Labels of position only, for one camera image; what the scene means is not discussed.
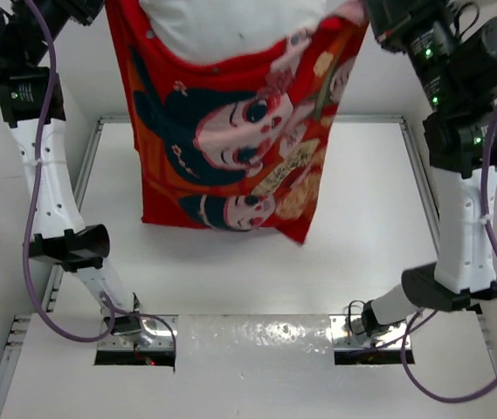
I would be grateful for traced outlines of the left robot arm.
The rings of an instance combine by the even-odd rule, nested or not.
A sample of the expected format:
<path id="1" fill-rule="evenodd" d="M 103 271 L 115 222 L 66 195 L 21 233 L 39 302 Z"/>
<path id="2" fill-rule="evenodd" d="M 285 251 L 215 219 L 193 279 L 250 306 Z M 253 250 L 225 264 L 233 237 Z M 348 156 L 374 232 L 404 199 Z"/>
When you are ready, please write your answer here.
<path id="1" fill-rule="evenodd" d="M 126 291 L 109 262 L 102 224 L 85 224 L 72 192 L 65 151 L 66 113 L 54 40 L 68 21 L 83 26 L 101 1 L 14 1 L 0 7 L 0 110 L 17 144 L 31 204 L 23 243 L 24 280 L 33 305 L 57 334 L 73 341 L 39 304 L 31 260 L 59 266 L 78 278 L 100 305 L 109 334 L 137 342 L 145 327 L 138 298 Z"/>

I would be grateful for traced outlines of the white pillow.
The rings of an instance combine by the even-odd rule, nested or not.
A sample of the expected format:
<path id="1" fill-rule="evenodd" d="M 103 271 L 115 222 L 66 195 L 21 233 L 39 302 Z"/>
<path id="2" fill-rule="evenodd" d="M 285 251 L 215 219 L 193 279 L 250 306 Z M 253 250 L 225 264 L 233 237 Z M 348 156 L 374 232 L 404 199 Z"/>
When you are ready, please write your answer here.
<path id="1" fill-rule="evenodd" d="M 262 52 L 327 11 L 318 0 L 155 0 L 140 7 L 163 45 L 197 65 Z"/>

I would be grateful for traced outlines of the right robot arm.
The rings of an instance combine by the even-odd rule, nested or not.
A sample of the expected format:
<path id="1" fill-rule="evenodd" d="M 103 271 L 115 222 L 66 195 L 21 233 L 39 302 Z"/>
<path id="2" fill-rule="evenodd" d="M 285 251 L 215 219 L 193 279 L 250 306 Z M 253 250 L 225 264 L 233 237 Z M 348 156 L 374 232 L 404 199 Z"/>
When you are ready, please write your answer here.
<path id="1" fill-rule="evenodd" d="M 378 44 L 409 57 L 430 103 L 423 127 L 438 193 L 438 259 L 404 271 L 398 286 L 363 306 L 351 326 L 371 338 L 418 309 L 451 313 L 497 299 L 487 234 L 497 187 L 497 16 L 463 38 L 460 3 L 364 8 Z"/>

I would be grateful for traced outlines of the red patterned pillowcase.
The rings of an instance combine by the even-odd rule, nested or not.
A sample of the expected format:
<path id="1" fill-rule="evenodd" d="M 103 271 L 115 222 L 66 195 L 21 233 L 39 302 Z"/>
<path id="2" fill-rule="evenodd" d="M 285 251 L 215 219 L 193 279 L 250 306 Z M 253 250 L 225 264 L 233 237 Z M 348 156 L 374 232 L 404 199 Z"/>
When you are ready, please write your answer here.
<path id="1" fill-rule="evenodd" d="M 325 1 L 318 24 L 208 65 L 174 55 L 141 1 L 107 21 L 142 169 L 145 223 L 306 240 L 328 137 L 368 28 L 361 1 Z"/>

